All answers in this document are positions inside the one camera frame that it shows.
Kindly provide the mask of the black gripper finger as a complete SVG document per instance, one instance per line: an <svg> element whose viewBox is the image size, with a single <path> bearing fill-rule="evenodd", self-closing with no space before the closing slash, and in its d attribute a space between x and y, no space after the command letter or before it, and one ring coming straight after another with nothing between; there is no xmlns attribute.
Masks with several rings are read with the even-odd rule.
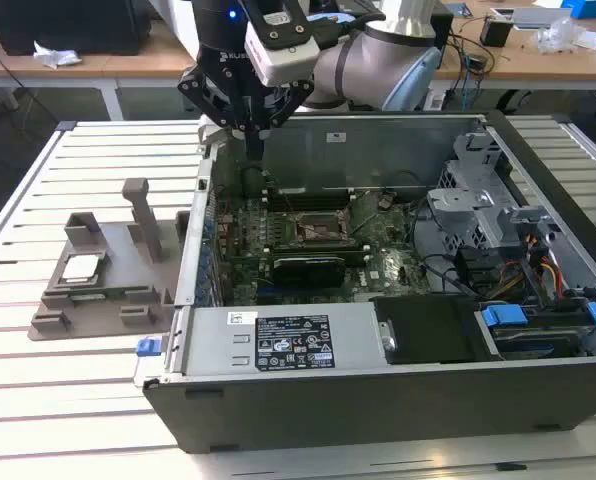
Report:
<svg viewBox="0 0 596 480"><path fill-rule="evenodd" d="M235 131L244 142L246 158L254 160L255 132L244 86L234 66L196 64L183 73L178 90L218 127Z"/></svg>
<svg viewBox="0 0 596 480"><path fill-rule="evenodd" d="M312 80L292 81L254 97L254 159L261 160L271 130L280 128L314 90Z"/></svg>

